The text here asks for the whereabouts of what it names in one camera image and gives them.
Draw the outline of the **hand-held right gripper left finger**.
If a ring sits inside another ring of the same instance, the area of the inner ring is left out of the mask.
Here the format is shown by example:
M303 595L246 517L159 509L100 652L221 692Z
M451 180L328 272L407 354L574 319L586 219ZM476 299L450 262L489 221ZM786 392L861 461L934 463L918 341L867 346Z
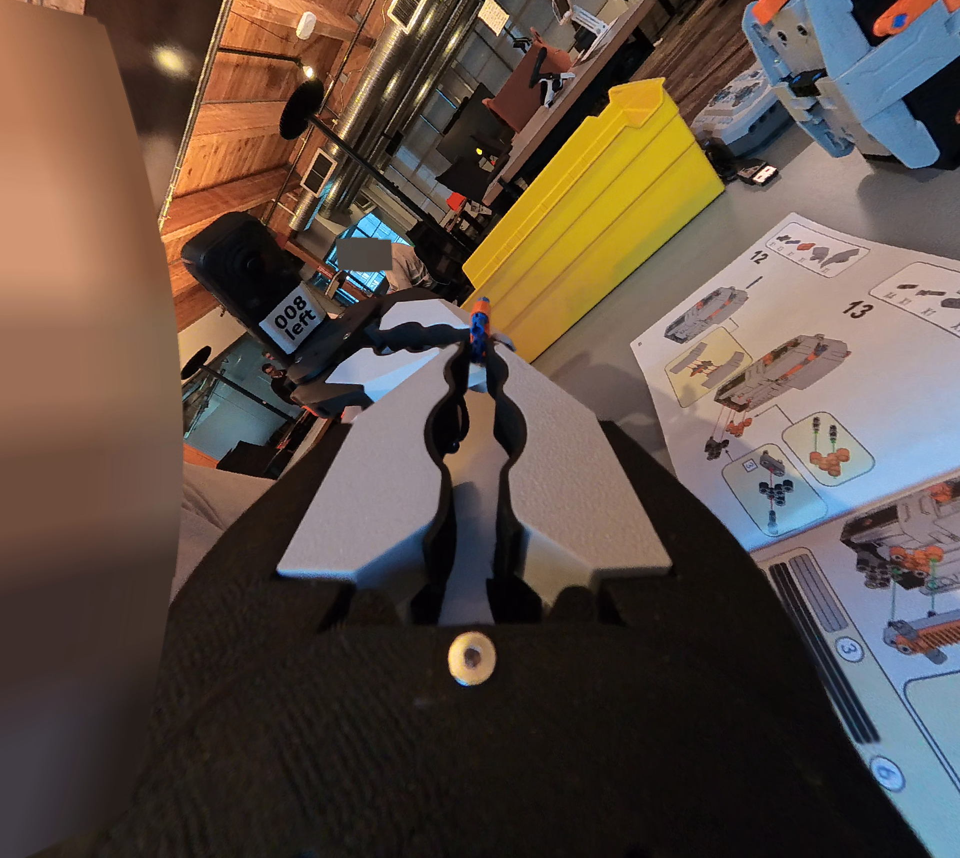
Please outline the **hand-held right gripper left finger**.
M470 343L438 348L346 433L276 571L438 608L457 526L450 469L470 428Z

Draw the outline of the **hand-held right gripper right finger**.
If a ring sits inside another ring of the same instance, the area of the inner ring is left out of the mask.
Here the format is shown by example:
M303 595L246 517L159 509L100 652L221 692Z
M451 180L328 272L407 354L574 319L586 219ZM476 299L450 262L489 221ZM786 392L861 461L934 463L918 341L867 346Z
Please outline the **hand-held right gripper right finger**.
M551 608L567 588L666 575L671 559L594 412L510 348L491 348L486 370L507 456L491 608Z

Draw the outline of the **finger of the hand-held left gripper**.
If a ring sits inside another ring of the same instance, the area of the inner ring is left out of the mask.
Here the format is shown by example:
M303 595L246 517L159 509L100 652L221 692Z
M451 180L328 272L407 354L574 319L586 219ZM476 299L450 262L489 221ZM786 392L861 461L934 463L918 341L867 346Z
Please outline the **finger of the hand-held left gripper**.
M367 327L367 339L378 353L425 351L469 343L470 323L460 312L444 300L399 301L378 323Z
M378 412L411 409L426 415L447 394L446 361L438 348L377 355L362 348L342 362L322 386L324 412L339 415L349 406Z

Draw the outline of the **small blue orange brick pin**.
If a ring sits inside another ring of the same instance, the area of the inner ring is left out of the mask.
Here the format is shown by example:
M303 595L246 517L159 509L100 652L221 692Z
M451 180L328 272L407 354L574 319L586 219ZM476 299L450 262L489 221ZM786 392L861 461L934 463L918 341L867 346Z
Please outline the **small blue orange brick pin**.
M488 392L487 359L492 344L491 305L487 298L474 302L470 321L469 372L467 385L470 390L486 394Z

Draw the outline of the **grey desk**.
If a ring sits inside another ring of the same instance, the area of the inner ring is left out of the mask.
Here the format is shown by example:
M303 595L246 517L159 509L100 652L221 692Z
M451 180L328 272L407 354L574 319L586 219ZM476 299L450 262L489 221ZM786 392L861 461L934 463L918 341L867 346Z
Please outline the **grey desk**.
M958 468L958 172L791 129L534 365L755 550Z

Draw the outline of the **black pole stand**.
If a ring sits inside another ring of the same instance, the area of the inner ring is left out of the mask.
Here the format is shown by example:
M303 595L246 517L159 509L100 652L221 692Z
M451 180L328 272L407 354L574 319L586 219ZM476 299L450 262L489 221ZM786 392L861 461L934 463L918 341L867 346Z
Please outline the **black pole stand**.
M346 156L355 162L365 173L372 177L381 187L386 189L394 198L407 207L418 220L428 222L433 216L419 207L413 199L406 195L398 186L386 178L364 156L361 156L346 139L334 132L321 119L321 108L324 105L325 90L319 80L306 80L300 84L287 100L279 120L279 133L287 140L302 135L309 126L319 129L322 134L334 143Z

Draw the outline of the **yellow plastic bin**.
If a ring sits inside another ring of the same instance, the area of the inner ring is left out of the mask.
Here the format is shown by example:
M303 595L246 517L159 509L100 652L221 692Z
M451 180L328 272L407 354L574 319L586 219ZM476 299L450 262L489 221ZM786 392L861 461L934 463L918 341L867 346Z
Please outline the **yellow plastic bin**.
M613 87L463 264L529 363L724 191L665 82Z

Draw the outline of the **brown chair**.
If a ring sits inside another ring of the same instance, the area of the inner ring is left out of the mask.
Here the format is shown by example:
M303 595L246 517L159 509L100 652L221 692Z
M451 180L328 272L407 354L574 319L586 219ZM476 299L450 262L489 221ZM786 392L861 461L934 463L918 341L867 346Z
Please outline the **brown chair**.
M483 99L483 105L513 132L521 132L542 106L540 86L530 85L540 51L546 49L542 68L547 72L569 72L573 64L568 52L546 43L536 29L531 28L531 34L531 48L507 82L495 97Z

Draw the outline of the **long background table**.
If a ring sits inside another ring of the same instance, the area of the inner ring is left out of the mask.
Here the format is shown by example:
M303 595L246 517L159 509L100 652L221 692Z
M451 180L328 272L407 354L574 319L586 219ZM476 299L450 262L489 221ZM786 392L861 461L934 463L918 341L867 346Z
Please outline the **long background table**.
M590 53L572 67L549 108L540 108L514 137L506 162L487 187L483 204L493 207L499 197L518 196L519 182L531 182L568 141L582 121L595 114L609 90L628 82L654 50L657 32L645 34L642 22L660 8L657 0L642 0L622 12Z

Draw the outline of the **building instruction booklet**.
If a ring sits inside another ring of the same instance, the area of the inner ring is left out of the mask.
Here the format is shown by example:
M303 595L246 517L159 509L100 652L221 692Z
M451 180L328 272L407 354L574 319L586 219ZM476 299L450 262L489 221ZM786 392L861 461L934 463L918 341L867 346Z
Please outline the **building instruction booklet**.
M955 260L790 213L630 343L678 480L931 856L959 853L958 289Z

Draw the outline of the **grey brick battery box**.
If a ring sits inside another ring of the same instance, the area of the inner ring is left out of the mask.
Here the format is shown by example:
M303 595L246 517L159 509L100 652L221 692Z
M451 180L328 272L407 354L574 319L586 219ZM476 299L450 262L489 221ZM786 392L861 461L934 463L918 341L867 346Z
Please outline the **grey brick battery box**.
M724 85L697 113L691 131L701 142L719 142L735 157L759 151L794 125L758 63Z

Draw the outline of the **grey brick robot model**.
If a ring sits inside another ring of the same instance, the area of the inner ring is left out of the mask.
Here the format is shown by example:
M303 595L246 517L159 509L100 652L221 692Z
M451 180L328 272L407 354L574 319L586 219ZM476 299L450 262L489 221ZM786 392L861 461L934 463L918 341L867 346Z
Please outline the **grey brick robot model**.
M774 94L831 156L958 167L958 0L758 0L742 29Z

